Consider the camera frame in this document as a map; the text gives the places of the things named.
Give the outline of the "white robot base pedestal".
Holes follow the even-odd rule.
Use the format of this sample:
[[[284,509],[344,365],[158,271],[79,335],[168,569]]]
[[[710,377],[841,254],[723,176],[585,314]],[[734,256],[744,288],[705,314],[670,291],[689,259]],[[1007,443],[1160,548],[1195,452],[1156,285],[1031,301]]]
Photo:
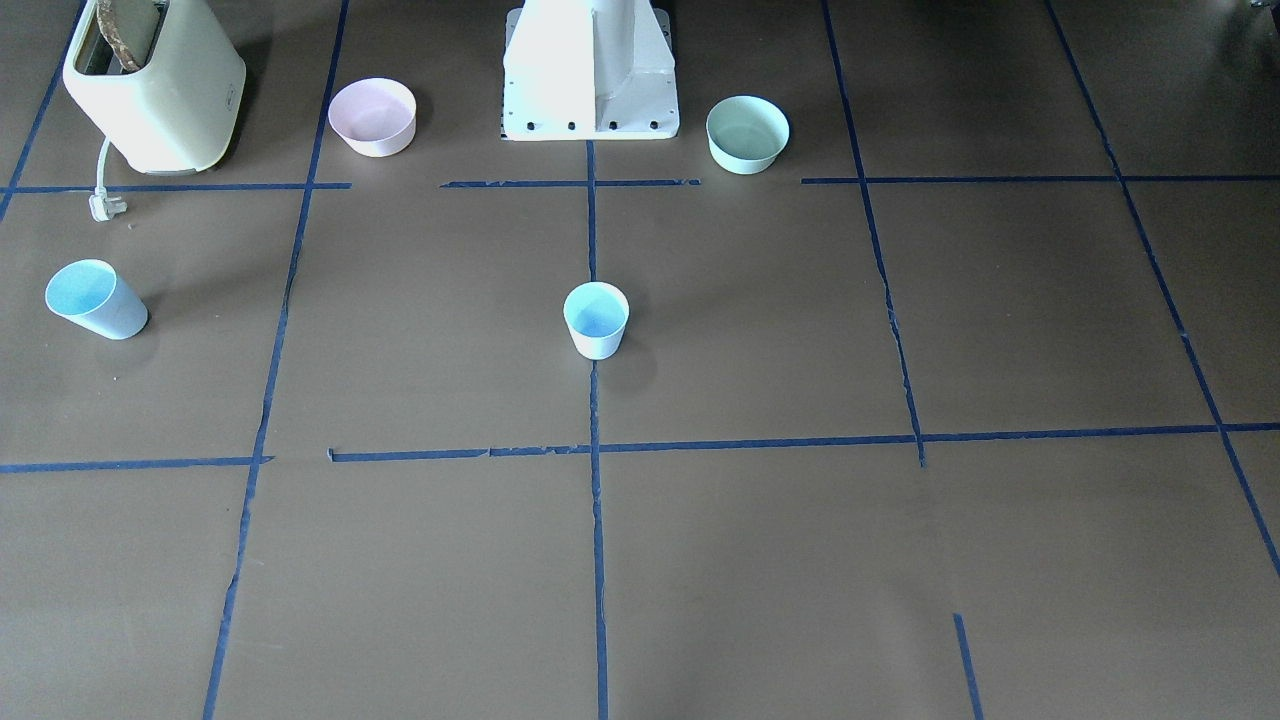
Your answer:
[[[506,17],[502,136],[657,141],[680,129],[669,13],[649,1],[526,1]]]

